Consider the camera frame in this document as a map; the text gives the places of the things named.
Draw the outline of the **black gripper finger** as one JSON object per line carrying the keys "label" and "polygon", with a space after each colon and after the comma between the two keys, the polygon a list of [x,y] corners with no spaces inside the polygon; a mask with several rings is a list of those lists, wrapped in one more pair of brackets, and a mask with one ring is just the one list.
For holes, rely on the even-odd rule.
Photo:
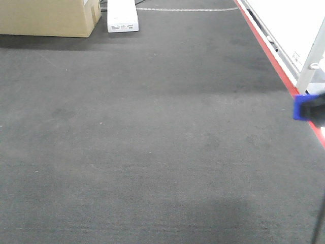
{"label": "black gripper finger", "polygon": [[324,94],[303,103],[303,117],[316,127],[324,127]]}

